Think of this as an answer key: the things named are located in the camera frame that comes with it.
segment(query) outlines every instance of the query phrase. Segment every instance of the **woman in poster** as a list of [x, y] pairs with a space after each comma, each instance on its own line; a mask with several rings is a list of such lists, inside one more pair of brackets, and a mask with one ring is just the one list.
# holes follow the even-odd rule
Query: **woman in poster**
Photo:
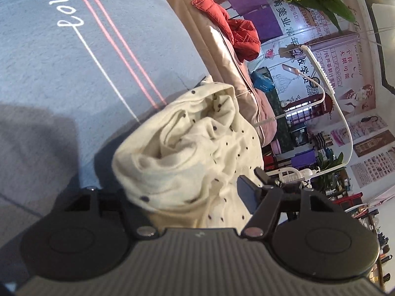
[[372, 85], [367, 84], [355, 92], [353, 89], [343, 94], [337, 101], [343, 114], [346, 116], [350, 113], [355, 113], [358, 106], [362, 105], [362, 109], [366, 106], [364, 101], [368, 100], [374, 92]]

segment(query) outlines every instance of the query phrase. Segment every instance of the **white stripe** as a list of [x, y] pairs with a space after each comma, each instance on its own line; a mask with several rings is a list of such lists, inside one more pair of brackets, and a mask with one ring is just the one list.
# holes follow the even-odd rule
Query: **white stripe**
[[125, 99], [123, 98], [123, 96], [119, 93], [118, 89], [116, 88], [116, 86], [113, 84], [113, 82], [111, 81], [110, 77], [108, 76], [108, 74], [104, 71], [103, 67], [101, 66], [100, 62], [97, 60], [97, 58], [95, 57], [95, 55], [93, 54], [92, 50], [90, 49], [90, 47], [87, 45], [86, 41], [84, 40], [84, 38], [82, 37], [82, 35], [80, 34], [80, 32], [78, 31], [78, 29], [73, 26], [74, 31], [76, 32], [76, 34], [78, 35], [79, 39], [81, 40], [81, 42], [84, 44], [85, 48], [88, 50], [90, 56], [92, 57], [93, 61], [95, 61], [96, 65], [99, 67], [100, 71], [102, 72], [102, 74], [104, 75], [104, 77], [107, 79], [108, 83], [110, 84], [110, 86], [112, 87], [112, 89], [114, 90], [114, 92], [117, 94], [118, 98], [122, 101], [122, 103], [125, 105], [125, 107], [127, 108], [127, 110], [130, 112], [130, 114], [133, 116], [133, 118], [136, 119], [136, 121], [138, 123], [140, 123], [139, 118], [137, 118], [137, 116], [134, 114], [134, 112], [130, 109], [129, 105], [126, 103]]

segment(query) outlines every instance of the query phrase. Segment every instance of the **red stripe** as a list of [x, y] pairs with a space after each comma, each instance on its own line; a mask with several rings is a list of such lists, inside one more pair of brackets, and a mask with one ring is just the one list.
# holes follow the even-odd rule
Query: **red stripe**
[[138, 61], [138, 59], [136, 58], [136, 56], [133, 54], [133, 52], [131, 51], [131, 49], [129, 48], [129, 45], [126, 43], [125, 39], [123, 38], [123, 36], [120, 34], [120, 32], [118, 31], [116, 25], [113, 23], [113, 21], [111, 20], [110, 16], [108, 15], [106, 9], [104, 8], [104, 6], [102, 5], [102, 3], [100, 2], [100, 0], [95, 0], [95, 2], [97, 3], [97, 5], [99, 6], [99, 8], [101, 9], [101, 11], [104, 13], [104, 16], [106, 17], [107, 21], [110, 23], [111, 27], [114, 29], [115, 33], [117, 34], [118, 38], [121, 40], [121, 42], [123, 43], [124, 47], [126, 48], [126, 50], [128, 51], [129, 55], [132, 57], [132, 59], [134, 60], [134, 62], [136, 63], [136, 65], [139, 67], [140, 71], [143, 73], [143, 75], [145, 76], [145, 78], [147, 79], [147, 81], [149, 82], [149, 84], [151, 85], [152, 89], [157, 93], [157, 95], [159, 96], [159, 98], [162, 100], [162, 102], [166, 105], [166, 101], [163, 98], [163, 96], [161, 95], [161, 93], [158, 91], [158, 89], [156, 88], [155, 84], [152, 82], [152, 80], [150, 79], [150, 77], [148, 76], [147, 72], [145, 72], [144, 68], [142, 67], [142, 65], [140, 64], [140, 62]]
[[99, 27], [101, 28], [101, 30], [103, 31], [105, 37], [108, 39], [108, 41], [111, 43], [111, 45], [113, 46], [113, 48], [115, 49], [115, 51], [118, 53], [119, 57], [122, 59], [122, 61], [124, 62], [124, 64], [126, 65], [126, 67], [129, 69], [129, 72], [131, 73], [131, 75], [133, 76], [133, 78], [136, 80], [137, 84], [139, 85], [140, 89], [142, 90], [142, 92], [145, 94], [145, 96], [147, 97], [147, 99], [151, 102], [151, 104], [153, 105], [153, 107], [155, 107], [156, 109], [159, 109], [158, 105], [155, 103], [155, 101], [151, 98], [151, 96], [149, 95], [148, 91], [146, 90], [146, 88], [144, 87], [144, 85], [141, 83], [139, 77], [136, 75], [136, 73], [133, 71], [133, 69], [130, 67], [129, 63], [126, 61], [124, 55], [122, 54], [121, 50], [119, 50], [118, 46], [116, 45], [116, 43], [114, 42], [114, 40], [111, 38], [110, 34], [108, 33], [107, 29], [104, 27], [104, 25], [102, 24], [102, 22], [100, 21], [98, 15], [96, 14], [95, 10], [92, 8], [92, 6], [90, 5], [88, 0], [83, 0], [86, 4], [86, 6], [88, 7], [88, 9], [90, 10], [90, 12], [92, 13], [93, 17], [95, 18], [96, 22], [98, 23]]

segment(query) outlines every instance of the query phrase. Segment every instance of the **red puffer jacket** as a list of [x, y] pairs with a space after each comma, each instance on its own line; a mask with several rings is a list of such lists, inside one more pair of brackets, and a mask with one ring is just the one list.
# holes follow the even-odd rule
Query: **red puffer jacket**
[[259, 55], [261, 42], [251, 21], [229, 19], [226, 10], [214, 0], [192, 0], [192, 4], [205, 12], [232, 43], [240, 62], [252, 61]]

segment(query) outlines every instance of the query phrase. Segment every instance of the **qr code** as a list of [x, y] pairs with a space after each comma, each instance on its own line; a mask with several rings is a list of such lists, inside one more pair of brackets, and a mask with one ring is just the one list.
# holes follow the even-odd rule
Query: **qr code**
[[308, 83], [306, 83], [305, 86], [306, 86], [306, 90], [307, 90], [307, 95], [308, 96], [312, 96], [312, 95], [315, 95], [315, 94], [319, 93], [318, 88], [312, 88], [310, 86], [310, 84], [308, 84]]

